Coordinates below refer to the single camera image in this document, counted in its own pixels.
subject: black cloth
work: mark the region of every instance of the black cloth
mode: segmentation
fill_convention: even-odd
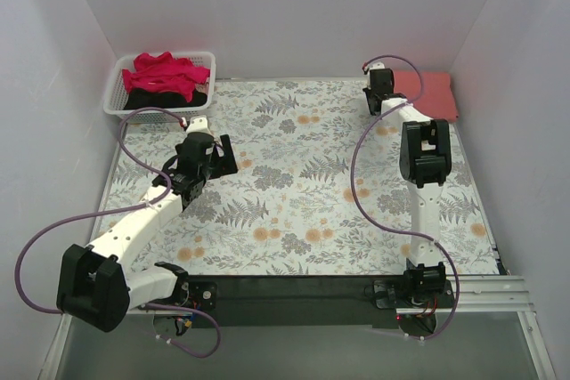
[[[128,94],[128,100],[123,110],[136,110],[142,107],[160,107],[162,109],[177,109],[182,107],[199,107],[206,104],[208,96],[198,90],[192,93],[192,101],[188,102],[180,93],[150,93],[141,88],[135,88]]]

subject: gray wall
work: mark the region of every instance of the gray wall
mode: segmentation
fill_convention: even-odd
[[[59,316],[25,306],[13,285],[24,243],[39,229],[92,211],[115,146],[102,114],[115,58],[85,0],[0,3],[0,376],[37,378]],[[24,261],[24,286],[55,305],[61,254],[89,222],[64,226]]]
[[[485,0],[87,0],[117,56],[206,49],[223,77],[356,76],[379,53],[448,70]]]
[[[455,61],[461,136],[507,267],[570,378],[570,0],[488,0]]]

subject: tabletop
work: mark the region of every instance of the tabletop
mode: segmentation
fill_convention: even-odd
[[[240,171],[202,195],[139,254],[132,269],[166,261],[190,274],[401,274],[410,239],[362,218],[350,191],[354,146],[373,117],[363,81],[216,82],[205,114],[228,133]],[[452,173],[440,200],[441,243],[461,274],[498,274],[492,237],[468,161],[450,126]],[[177,124],[130,125],[126,146],[161,168],[184,133]],[[356,162],[357,194],[379,222],[409,230],[409,192],[399,173],[398,130],[380,122]],[[153,174],[120,153],[106,209],[137,203]],[[98,235],[122,215],[104,217]]]

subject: folded red cloth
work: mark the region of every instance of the folded red cloth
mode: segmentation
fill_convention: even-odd
[[[452,93],[449,73],[423,71],[424,94],[413,103],[420,113],[433,119],[457,121],[460,116]],[[414,98],[418,95],[419,80],[413,71],[394,70],[394,91]]]
[[[174,58],[172,53],[153,57],[142,53],[134,59],[135,73],[123,69],[123,83],[128,93],[140,88],[151,93],[180,93],[188,102],[196,84],[205,84],[210,70],[194,66],[188,58]]]

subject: white plastic basket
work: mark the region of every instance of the white plastic basket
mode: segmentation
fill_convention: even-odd
[[[202,110],[209,107],[212,102],[212,97],[214,96],[214,83],[216,81],[216,57],[213,53],[207,52],[187,52],[187,53],[172,53],[175,58],[190,58],[191,61],[196,66],[203,66],[210,69],[210,78],[206,82],[207,90],[206,95],[208,96],[206,104],[199,107],[183,107],[179,109],[168,109],[182,117],[192,117],[202,114]],[[125,86],[123,85],[122,69],[129,69],[134,71],[133,61],[137,55],[126,55],[120,58],[115,64],[113,73],[107,84],[107,89],[105,91],[105,98],[103,102],[103,110],[105,113],[113,116],[118,116],[120,118],[128,115],[132,110],[122,110],[125,107],[126,101],[128,100],[128,93],[125,91]],[[141,124],[141,123],[158,123],[158,122],[175,122],[175,119],[167,114],[158,112],[148,112],[139,113],[138,115],[131,117],[128,122],[130,124]]]

